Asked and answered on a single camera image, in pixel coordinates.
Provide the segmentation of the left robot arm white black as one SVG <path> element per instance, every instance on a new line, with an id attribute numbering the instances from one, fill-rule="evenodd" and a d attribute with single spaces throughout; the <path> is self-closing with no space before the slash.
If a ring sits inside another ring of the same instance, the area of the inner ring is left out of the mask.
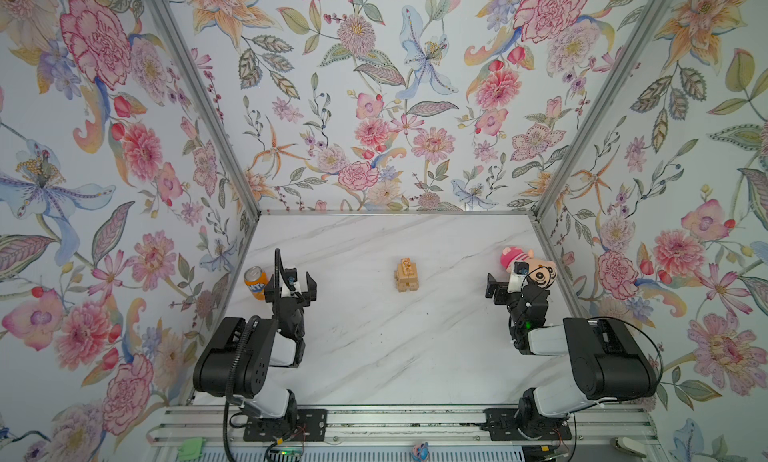
<path id="1" fill-rule="evenodd" d="M 317 299 L 317 283 L 310 275 L 305 284 L 295 277 L 296 271 L 288 269 L 267 284 L 271 318 L 222 320 L 196 362 L 197 392 L 222 397 L 251 419 L 296 423 L 295 395 L 268 378 L 271 368 L 295 368 L 304 355 L 304 309 Z"/>

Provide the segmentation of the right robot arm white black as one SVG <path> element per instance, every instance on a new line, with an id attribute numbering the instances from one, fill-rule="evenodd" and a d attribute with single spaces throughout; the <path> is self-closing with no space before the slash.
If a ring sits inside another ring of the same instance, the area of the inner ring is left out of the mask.
<path id="1" fill-rule="evenodd" d="M 559 378 L 527 389 L 518 402 L 522 419 L 563 419 L 604 402 L 653 395 L 660 376 L 618 318 L 566 317 L 548 325 L 549 288 L 512 274 L 504 283 L 487 275 L 485 297 L 504 306 L 514 347 L 526 356 L 561 357 L 568 366 Z"/>

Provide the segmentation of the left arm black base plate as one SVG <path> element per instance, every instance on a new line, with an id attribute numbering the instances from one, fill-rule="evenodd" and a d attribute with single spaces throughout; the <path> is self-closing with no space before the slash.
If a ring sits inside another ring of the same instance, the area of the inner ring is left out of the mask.
<path id="1" fill-rule="evenodd" d="M 287 412 L 283 418 L 249 419 L 245 425 L 245 442 L 287 441 L 290 437 L 298 442 L 323 442 L 327 429 L 326 409 L 298 409 Z"/>

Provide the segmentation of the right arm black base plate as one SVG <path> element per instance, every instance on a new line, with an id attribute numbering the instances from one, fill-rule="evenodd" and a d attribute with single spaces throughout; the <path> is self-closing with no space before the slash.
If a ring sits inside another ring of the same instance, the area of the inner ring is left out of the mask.
<path id="1" fill-rule="evenodd" d="M 492 441 L 570 441 L 572 433 L 566 418 L 547 418 L 537 412 L 525 415 L 517 408 L 489 408 L 480 428 Z"/>

